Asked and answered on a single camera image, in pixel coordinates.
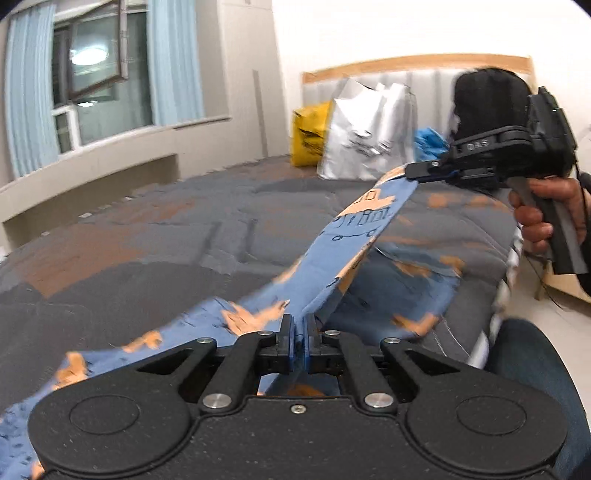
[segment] window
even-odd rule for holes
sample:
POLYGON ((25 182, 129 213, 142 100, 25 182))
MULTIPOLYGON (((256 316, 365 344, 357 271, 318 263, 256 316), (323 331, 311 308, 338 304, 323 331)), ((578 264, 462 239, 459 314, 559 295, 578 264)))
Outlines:
POLYGON ((61 153, 152 125, 146 12, 126 13, 112 1, 54 29, 53 115, 61 153))

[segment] jeans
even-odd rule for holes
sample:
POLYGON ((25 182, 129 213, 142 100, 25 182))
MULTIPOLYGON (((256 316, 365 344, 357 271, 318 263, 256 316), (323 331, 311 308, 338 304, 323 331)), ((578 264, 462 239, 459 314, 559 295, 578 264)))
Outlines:
POLYGON ((591 433, 579 394, 550 341, 526 320, 506 320, 485 370, 537 388, 560 403, 569 432, 554 470, 561 479, 570 477, 591 453, 591 433))

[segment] yellow bag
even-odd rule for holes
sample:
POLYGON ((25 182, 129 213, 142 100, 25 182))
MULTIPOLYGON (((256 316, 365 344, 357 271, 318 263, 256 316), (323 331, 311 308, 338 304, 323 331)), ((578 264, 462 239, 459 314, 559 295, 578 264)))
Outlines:
POLYGON ((291 164, 317 165, 322 159, 331 102, 306 106, 294 112, 291 164))

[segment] cable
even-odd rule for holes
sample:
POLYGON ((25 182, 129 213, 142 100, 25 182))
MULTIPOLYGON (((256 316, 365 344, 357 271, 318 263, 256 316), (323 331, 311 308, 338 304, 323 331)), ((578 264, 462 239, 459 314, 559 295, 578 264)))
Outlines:
POLYGON ((544 279, 542 278, 542 276, 538 273, 538 271, 535 269, 534 264, 531 262, 531 259, 524 255, 524 257, 527 259, 527 261, 530 263, 530 267, 531 269, 535 272, 536 276, 538 277, 538 280, 540 281, 540 285, 543 287, 546 295, 548 295, 548 298, 550 300, 552 300, 552 303, 554 303, 554 305, 556 305, 560 310, 564 310, 565 312, 571 312, 572 310, 569 309, 565 309, 562 305, 560 305, 556 300, 554 300, 552 298, 552 295, 550 295, 550 292, 548 291, 548 287, 546 287, 546 285, 544 284, 544 279))

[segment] open window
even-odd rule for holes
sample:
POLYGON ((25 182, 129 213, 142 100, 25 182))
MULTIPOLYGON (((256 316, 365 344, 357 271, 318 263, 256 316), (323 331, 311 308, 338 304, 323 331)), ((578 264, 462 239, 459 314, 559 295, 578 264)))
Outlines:
POLYGON ((115 83, 128 79, 125 0, 112 0, 56 28, 53 43, 53 96, 68 101, 111 100, 115 83))

